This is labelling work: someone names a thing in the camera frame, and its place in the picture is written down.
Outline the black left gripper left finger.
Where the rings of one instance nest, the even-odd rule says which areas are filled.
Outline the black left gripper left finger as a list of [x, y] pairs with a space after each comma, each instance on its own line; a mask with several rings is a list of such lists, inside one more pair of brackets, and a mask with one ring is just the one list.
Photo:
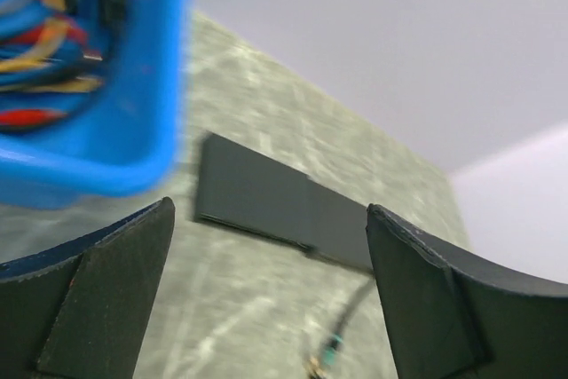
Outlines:
[[3, 378], [131, 378], [175, 225], [169, 197], [1, 265]]

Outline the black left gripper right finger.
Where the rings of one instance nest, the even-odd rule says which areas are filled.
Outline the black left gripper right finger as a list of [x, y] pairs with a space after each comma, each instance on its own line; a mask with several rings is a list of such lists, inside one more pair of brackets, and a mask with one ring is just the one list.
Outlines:
[[367, 241], [400, 378], [565, 378], [567, 286], [367, 208]]

